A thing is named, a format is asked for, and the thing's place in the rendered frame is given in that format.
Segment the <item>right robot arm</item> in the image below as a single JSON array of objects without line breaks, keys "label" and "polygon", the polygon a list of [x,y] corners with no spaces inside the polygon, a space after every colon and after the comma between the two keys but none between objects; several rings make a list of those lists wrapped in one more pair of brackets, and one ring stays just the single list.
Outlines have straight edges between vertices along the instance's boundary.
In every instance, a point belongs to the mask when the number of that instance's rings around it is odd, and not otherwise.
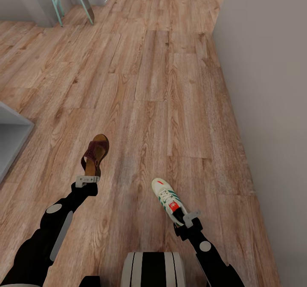
[{"label": "right robot arm", "polygon": [[210,287],[245,287],[235,268],[226,266],[214,245],[202,234],[203,226],[198,218],[200,209],[183,216],[185,224],[175,227],[175,233],[183,241],[189,239],[196,250],[196,258]]}]

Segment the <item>sandal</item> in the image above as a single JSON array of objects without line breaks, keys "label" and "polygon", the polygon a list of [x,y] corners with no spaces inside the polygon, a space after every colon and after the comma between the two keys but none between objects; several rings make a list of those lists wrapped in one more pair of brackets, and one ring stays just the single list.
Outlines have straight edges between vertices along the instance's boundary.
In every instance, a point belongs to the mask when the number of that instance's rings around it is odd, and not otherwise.
[{"label": "sandal", "polygon": [[[98,134],[90,141],[89,147],[82,157],[81,164],[85,176],[101,177],[100,164],[109,151],[109,140],[104,134]],[[84,158],[87,158],[86,162]]]}]

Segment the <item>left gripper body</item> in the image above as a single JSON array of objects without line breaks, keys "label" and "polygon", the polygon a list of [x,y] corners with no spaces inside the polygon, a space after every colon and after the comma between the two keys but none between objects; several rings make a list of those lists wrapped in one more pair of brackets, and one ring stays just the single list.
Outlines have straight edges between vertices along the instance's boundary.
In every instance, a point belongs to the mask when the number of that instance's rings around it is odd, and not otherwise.
[{"label": "left gripper body", "polygon": [[87,183],[87,185],[83,186],[82,188],[76,188],[75,185],[76,185],[76,183],[73,183],[71,185],[71,189],[72,189],[71,193],[78,195],[80,197],[81,204],[85,201],[85,199],[88,196],[97,196],[98,195],[98,187],[97,187],[96,183]]}]

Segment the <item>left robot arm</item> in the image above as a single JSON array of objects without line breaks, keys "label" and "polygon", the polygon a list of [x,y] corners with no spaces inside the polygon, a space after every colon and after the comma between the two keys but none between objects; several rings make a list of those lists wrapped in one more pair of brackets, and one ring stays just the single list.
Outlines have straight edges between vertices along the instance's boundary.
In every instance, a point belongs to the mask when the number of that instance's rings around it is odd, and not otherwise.
[{"label": "left robot arm", "polygon": [[64,241],[76,209],[88,196],[97,196],[98,176],[77,176],[71,185],[72,192],[61,198],[44,213],[40,229],[19,248],[14,265],[0,287],[42,287],[48,268]]}]

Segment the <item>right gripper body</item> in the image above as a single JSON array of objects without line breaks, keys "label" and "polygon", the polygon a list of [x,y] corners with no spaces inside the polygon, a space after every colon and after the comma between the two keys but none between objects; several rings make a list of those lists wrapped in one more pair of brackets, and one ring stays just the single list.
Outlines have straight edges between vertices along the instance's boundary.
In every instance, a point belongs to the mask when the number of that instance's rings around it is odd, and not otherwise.
[{"label": "right gripper body", "polygon": [[201,232],[201,230],[203,230],[203,226],[201,225],[201,222],[198,217],[195,217],[192,220],[192,223],[193,223],[193,226],[190,228],[187,228],[185,224],[181,227],[178,227],[177,230],[183,241],[189,239],[191,242],[192,235],[196,232]]}]

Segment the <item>robot trunk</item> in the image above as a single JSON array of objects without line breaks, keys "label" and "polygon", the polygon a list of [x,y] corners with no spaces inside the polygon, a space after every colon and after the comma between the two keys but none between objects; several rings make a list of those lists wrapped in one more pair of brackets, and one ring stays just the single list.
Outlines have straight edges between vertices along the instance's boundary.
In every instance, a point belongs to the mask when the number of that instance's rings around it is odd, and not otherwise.
[{"label": "robot trunk", "polygon": [[186,287],[185,270],[178,252],[129,252],[121,287]]}]

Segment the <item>gym shoe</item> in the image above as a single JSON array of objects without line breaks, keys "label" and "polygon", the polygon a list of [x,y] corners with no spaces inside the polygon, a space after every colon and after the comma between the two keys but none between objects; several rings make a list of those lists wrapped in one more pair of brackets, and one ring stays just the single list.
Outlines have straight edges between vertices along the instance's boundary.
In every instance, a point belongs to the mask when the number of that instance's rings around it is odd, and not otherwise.
[{"label": "gym shoe", "polygon": [[155,195],[164,206],[171,220],[173,220],[174,225],[176,227],[183,226],[185,224],[183,216],[187,215],[188,212],[175,194],[171,185],[161,178],[154,178],[151,184]]}]

